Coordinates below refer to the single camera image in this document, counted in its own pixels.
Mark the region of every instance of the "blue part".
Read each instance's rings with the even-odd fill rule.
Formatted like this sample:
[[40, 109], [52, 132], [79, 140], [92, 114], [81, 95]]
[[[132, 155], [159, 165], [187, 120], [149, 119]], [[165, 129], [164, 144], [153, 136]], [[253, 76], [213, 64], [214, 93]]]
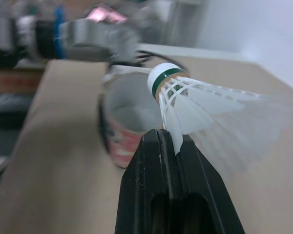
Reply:
[[60, 40], [60, 25], [64, 23], [64, 13], [63, 13], [63, 7], [58, 6], [55, 11], [55, 23], [54, 23], [54, 33], [53, 33], [53, 41], [54, 41], [54, 47], [58, 53], [58, 56], [60, 59], [65, 58], [64, 49], [62, 42]]

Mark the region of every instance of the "green stripe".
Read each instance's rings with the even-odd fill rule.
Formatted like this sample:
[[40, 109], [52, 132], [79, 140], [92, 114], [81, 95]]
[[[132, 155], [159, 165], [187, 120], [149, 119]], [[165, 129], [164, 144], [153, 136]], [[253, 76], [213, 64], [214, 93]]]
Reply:
[[156, 99], [156, 90], [158, 88], [158, 86], [162, 83], [163, 80], [165, 80], [167, 77], [175, 74], [175, 73], [184, 73], [183, 70], [181, 70], [180, 68], [171, 68], [168, 69], [167, 71], [164, 71], [163, 73], [161, 73], [155, 80], [155, 82], [153, 83], [152, 86], [152, 94], [153, 97]]

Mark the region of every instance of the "white shuttlecock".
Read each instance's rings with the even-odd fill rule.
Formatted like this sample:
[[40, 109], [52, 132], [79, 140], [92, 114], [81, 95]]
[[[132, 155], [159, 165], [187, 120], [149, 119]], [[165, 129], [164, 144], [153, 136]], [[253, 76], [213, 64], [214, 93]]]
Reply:
[[189, 134], [222, 175], [244, 170], [261, 157], [289, 122], [289, 107], [272, 97], [190, 79], [171, 63], [156, 66], [147, 85], [160, 105], [175, 154], [182, 135]]

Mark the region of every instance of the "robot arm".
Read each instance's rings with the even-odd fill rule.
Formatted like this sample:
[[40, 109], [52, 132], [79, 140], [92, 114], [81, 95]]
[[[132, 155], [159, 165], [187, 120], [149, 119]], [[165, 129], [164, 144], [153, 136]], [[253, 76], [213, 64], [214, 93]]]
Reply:
[[23, 58], [129, 63], [136, 59], [138, 42], [138, 34], [125, 24], [0, 16], [0, 67], [14, 67]]

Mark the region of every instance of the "white wall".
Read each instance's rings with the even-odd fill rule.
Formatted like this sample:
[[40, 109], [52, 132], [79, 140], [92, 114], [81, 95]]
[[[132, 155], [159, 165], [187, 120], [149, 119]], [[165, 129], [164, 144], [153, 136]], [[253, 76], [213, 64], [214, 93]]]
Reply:
[[243, 53], [293, 87], [293, 0], [206, 0], [197, 47]]

